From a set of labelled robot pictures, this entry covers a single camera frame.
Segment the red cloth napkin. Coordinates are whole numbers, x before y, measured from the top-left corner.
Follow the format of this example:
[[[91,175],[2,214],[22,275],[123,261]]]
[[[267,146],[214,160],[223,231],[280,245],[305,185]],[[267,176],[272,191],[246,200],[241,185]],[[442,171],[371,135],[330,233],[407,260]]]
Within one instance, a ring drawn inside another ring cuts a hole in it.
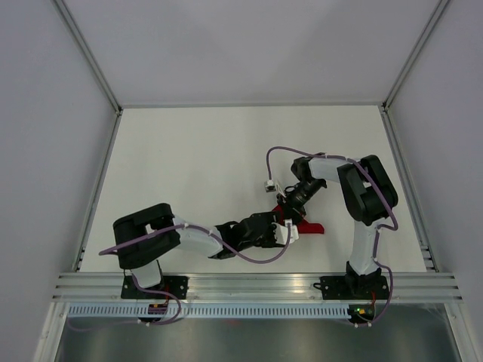
[[[302,235],[323,235],[325,233],[325,228],[322,224],[308,222],[303,215],[293,209],[283,208],[277,205],[272,211],[277,213],[277,221],[281,225],[285,223],[286,219],[290,219]]]

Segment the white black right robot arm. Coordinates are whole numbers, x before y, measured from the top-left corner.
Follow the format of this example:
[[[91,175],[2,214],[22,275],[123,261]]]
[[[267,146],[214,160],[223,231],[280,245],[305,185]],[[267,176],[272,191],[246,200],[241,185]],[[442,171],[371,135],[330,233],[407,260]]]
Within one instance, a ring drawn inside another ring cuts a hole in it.
[[[322,276],[315,287],[325,300],[387,299],[389,285],[378,265],[380,229],[394,219],[398,194],[376,155],[358,161],[340,156],[317,155],[293,161],[291,172],[298,182],[278,195],[276,210],[290,219],[299,234],[323,234],[319,223],[306,220],[306,203],[328,182],[340,185],[344,203],[354,221],[352,253],[342,277]]]

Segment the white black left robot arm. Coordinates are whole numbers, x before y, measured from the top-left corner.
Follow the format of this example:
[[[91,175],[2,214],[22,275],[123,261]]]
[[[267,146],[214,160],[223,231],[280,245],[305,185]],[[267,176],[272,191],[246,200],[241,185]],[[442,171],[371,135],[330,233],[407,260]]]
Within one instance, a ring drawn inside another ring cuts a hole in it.
[[[169,204],[162,203],[117,219],[112,225],[115,246],[102,254],[116,255],[119,267],[133,275],[139,291],[155,299],[165,289],[161,256],[187,250],[215,260],[237,256],[253,264],[273,262],[279,256],[257,260],[243,252],[252,247],[286,247],[291,232],[278,221],[278,212],[272,211],[207,227],[187,222],[174,215]]]

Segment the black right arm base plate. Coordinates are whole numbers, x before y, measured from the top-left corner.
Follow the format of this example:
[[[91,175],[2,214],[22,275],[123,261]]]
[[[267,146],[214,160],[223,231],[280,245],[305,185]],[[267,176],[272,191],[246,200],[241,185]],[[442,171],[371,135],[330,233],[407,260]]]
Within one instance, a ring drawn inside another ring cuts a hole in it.
[[[389,297],[389,285],[384,276],[362,286],[349,282],[342,275],[325,275],[319,278],[318,288],[323,300],[373,301]]]

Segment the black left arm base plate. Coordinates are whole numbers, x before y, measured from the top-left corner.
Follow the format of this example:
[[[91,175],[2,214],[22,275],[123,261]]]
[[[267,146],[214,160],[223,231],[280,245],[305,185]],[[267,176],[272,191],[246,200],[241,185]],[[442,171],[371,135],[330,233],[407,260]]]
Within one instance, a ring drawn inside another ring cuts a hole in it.
[[[121,299],[138,299],[138,300],[148,300],[148,299],[170,299],[170,296],[165,294],[155,293],[155,291],[163,291],[170,293],[179,300],[184,300],[186,298],[189,279],[186,276],[173,276],[168,275],[162,278],[160,284],[156,284],[152,287],[143,287],[143,289],[148,290],[142,291],[135,286],[133,278],[128,275],[124,277],[122,289],[121,289]]]

